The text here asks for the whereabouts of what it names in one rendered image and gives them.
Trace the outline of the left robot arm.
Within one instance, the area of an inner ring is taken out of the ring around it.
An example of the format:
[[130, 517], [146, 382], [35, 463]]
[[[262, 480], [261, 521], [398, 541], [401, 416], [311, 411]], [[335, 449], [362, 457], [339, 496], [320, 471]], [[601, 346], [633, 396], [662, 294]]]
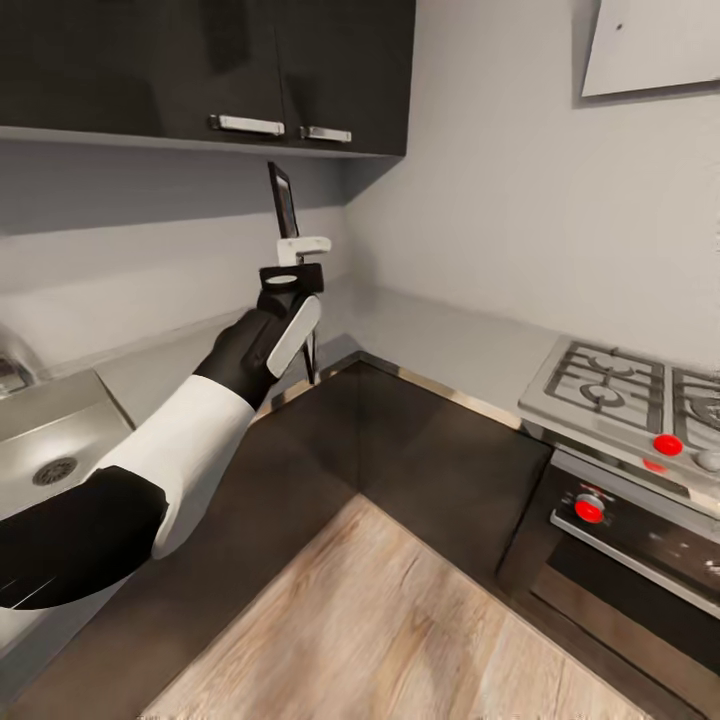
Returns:
[[134, 572], [190, 536], [269, 389], [321, 318], [331, 240], [277, 239], [257, 309], [80, 485], [0, 521], [0, 713]]

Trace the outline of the poster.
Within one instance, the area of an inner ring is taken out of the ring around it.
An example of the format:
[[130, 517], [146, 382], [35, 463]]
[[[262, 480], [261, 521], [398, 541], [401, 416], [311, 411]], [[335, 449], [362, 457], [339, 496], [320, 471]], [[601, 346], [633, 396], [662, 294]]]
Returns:
[[[278, 218], [281, 239], [298, 237], [296, 216], [290, 186], [290, 176], [286, 175], [274, 162], [268, 162], [272, 192]], [[301, 347], [304, 364], [310, 384], [314, 385], [316, 361], [316, 328]]]

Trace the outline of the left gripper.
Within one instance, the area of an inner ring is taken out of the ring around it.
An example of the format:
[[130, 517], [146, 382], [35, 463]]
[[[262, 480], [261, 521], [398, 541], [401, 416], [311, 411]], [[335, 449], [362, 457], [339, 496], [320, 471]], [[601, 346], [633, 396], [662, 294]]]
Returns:
[[263, 267], [259, 269], [259, 279], [262, 278], [262, 288], [265, 288], [265, 283], [272, 279], [273, 275], [283, 273], [298, 273], [304, 280], [305, 285], [308, 285], [308, 290], [311, 294], [323, 292], [323, 277], [321, 273], [320, 263], [304, 263], [298, 264], [297, 266], [290, 266], [289, 268], [280, 267]]

